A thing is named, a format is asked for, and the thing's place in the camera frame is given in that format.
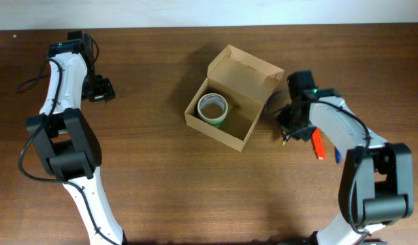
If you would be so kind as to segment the beige masking tape roll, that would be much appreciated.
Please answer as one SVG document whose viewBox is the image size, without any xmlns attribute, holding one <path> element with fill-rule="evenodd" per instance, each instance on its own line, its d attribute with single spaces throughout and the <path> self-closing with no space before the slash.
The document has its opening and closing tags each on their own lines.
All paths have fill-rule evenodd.
<svg viewBox="0 0 418 245">
<path fill-rule="evenodd" d="M 217 93 L 208 93 L 197 103 L 198 115 L 206 123 L 208 123 L 211 118 L 227 115 L 228 109 L 227 100 Z"/>
</svg>

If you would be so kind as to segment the orange utility knife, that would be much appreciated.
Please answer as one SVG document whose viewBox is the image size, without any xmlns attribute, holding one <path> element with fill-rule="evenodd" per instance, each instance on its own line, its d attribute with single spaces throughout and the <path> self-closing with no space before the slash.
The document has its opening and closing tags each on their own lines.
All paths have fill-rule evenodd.
<svg viewBox="0 0 418 245">
<path fill-rule="evenodd" d="M 311 136 L 312 146 L 315 152 L 315 156 L 318 160 L 323 161 L 326 159 L 326 152 L 321 138 L 319 129 L 315 129 Z"/>
</svg>

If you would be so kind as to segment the green tape roll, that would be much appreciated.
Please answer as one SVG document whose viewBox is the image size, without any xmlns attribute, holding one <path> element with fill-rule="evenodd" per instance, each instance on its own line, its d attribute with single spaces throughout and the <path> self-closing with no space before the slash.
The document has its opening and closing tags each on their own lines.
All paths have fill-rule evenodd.
<svg viewBox="0 0 418 245">
<path fill-rule="evenodd" d="M 212 125 L 213 127 L 219 128 L 223 124 L 223 121 L 225 120 L 226 117 L 227 117 L 226 115 L 222 115 L 218 118 L 211 118 L 208 124 Z"/>
</svg>

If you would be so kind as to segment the yellow black correction tape dispenser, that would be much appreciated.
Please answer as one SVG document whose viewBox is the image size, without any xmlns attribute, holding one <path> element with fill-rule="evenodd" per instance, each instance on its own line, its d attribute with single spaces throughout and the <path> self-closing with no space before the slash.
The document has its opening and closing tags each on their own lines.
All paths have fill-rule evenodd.
<svg viewBox="0 0 418 245">
<path fill-rule="evenodd" d="M 285 131 L 282 130 L 281 131 L 282 137 L 283 137 L 283 142 L 282 142 L 282 146 L 285 146 L 286 143 L 290 140 L 291 138 L 291 132 L 290 131 Z"/>
</svg>

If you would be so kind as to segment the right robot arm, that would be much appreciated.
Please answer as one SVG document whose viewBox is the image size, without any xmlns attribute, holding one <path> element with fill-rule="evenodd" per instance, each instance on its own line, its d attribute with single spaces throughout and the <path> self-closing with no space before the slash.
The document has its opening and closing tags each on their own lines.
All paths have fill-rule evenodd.
<svg viewBox="0 0 418 245">
<path fill-rule="evenodd" d="M 413 155 L 370 130 L 333 88 L 318 88 L 311 71 L 287 78 L 291 103 L 276 118 L 283 139 L 324 133 L 344 159 L 339 212 L 307 244 L 363 244 L 375 231 L 408 218 L 414 210 Z"/>
</svg>

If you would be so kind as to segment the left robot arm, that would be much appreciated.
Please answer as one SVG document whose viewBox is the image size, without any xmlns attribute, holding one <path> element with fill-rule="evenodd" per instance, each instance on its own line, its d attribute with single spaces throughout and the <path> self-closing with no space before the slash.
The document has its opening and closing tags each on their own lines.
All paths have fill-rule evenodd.
<svg viewBox="0 0 418 245">
<path fill-rule="evenodd" d="M 126 244 L 101 181 L 100 143 L 81 111 L 84 100 L 115 98 L 111 82 L 95 71 L 96 41 L 84 31 L 50 45 L 44 66 L 50 67 L 46 100 L 39 114 L 27 119 L 29 139 L 18 160 L 20 172 L 39 182 L 57 183 L 71 195 L 90 244 Z"/>
</svg>

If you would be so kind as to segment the brown cardboard box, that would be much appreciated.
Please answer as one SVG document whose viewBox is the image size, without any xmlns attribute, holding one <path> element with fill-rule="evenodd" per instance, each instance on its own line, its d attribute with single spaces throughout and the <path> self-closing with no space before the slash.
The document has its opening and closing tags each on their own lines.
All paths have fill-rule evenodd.
<svg viewBox="0 0 418 245">
<path fill-rule="evenodd" d="M 184 111 L 186 125 L 241 152 L 284 72 L 280 67 L 228 45 L 209 64 L 206 79 Z M 204 122 L 197 112 L 198 101 L 208 93 L 222 95 L 229 106 L 219 128 Z"/>
</svg>

